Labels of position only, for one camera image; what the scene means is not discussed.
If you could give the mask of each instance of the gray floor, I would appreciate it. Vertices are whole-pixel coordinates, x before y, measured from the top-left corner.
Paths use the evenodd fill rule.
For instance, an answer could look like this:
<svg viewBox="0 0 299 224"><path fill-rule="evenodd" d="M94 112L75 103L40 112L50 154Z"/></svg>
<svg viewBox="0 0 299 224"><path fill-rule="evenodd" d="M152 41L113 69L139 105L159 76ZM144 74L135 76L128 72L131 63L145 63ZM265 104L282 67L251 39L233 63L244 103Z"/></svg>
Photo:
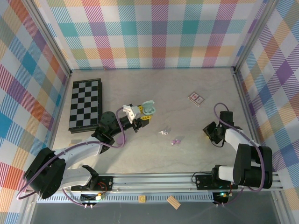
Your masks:
<svg viewBox="0 0 299 224"><path fill-rule="evenodd" d="M84 209L72 203L36 204L31 224L279 224L271 192L244 192L234 203L106 203Z"/></svg>
<svg viewBox="0 0 299 224"><path fill-rule="evenodd" d="M140 105L154 100L156 114L138 133L127 130L124 148L107 152L75 164L93 167L98 173L154 173L209 171L215 164L233 165L235 150L228 144L214 147L202 129L216 121L213 107L225 103L234 112L237 126L249 136L230 69L106 70L74 72L71 82L101 78L103 111L115 112L122 105ZM86 139L92 132L71 134L68 131L71 87L59 123L53 149L66 147L71 140ZM197 107L187 97L196 91L205 102ZM166 127L168 135L158 134ZM181 138L180 145L171 141Z"/></svg>

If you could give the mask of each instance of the black and white checkered board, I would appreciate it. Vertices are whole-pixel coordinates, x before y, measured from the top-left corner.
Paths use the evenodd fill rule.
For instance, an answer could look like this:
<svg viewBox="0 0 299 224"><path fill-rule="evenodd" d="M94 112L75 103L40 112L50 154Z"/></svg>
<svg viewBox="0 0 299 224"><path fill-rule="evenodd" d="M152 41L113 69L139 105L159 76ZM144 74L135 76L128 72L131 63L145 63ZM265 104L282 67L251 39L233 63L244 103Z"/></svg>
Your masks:
<svg viewBox="0 0 299 224"><path fill-rule="evenodd" d="M102 115L101 79L73 83L69 131L88 132L96 129Z"/></svg>

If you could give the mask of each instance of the plaid fabric backdrop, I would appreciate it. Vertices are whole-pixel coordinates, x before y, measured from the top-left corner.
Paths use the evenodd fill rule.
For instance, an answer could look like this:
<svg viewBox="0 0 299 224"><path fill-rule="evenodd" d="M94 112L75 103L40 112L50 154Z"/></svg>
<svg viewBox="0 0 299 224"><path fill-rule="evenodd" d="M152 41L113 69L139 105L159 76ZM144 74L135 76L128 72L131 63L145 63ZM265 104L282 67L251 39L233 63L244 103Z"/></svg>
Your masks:
<svg viewBox="0 0 299 224"><path fill-rule="evenodd" d="M299 223L299 1L281 0L241 69L263 144Z"/></svg>
<svg viewBox="0 0 299 224"><path fill-rule="evenodd" d="M67 75L21 0L0 4L0 224L14 224L16 194L49 142Z"/></svg>
<svg viewBox="0 0 299 224"><path fill-rule="evenodd" d="M266 1L35 2L73 69L115 69L231 67Z"/></svg>

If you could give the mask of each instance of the small card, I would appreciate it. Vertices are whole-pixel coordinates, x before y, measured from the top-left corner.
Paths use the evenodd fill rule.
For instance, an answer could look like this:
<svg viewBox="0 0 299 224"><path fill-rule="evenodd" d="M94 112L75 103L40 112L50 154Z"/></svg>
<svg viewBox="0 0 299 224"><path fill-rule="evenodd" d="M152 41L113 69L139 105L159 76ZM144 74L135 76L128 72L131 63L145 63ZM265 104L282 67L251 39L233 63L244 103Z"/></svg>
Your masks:
<svg viewBox="0 0 299 224"><path fill-rule="evenodd" d="M196 106L199 106L202 104L202 102L205 101L205 99L203 99L199 94L197 94L196 92L191 93L188 96L188 99L190 101L192 101Z"/></svg>

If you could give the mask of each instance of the wooden block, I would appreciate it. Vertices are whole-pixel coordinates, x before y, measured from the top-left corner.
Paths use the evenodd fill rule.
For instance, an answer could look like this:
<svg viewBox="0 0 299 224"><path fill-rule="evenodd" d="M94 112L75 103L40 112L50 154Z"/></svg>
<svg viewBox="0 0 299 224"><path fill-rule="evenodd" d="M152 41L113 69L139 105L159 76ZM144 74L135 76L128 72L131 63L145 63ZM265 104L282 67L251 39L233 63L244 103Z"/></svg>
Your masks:
<svg viewBox="0 0 299 224"><path fill-rule="evenodd" d="M138 201L139 203L145 203L145 195L139 195Z"/></svg>
<svg viewBox="0 0 299 224"><path fill-rule="evenodd" d="M170 196L167 201L175 208L175 209L178 209L179 206L181 206L181 204L173 197L173 196Z"/></svg>

